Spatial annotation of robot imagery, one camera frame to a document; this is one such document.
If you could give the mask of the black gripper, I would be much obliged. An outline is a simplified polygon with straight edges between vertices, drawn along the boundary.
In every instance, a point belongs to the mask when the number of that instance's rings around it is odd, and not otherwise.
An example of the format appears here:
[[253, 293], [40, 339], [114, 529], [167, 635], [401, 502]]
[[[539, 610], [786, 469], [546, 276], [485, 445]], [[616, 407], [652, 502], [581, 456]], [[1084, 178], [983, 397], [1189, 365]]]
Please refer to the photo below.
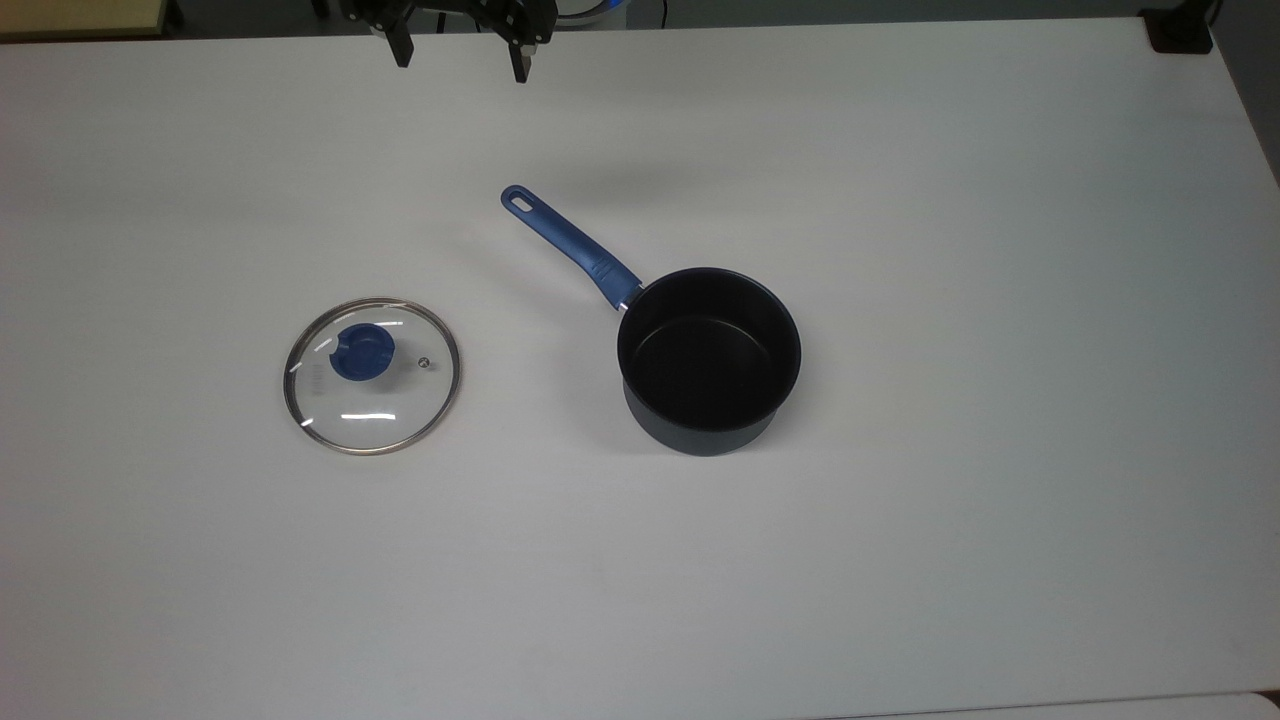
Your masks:
[[366, 24], [385, 40], [399, 68], [413, 55], [408, 32], [415, 13], [466, 15], [475, 24], [498, 35], [508, 45], [515, 81], [529, 82], [535, 44], [550, 40], [557, 22], [556, 1], [342, 1], [340, 14]]

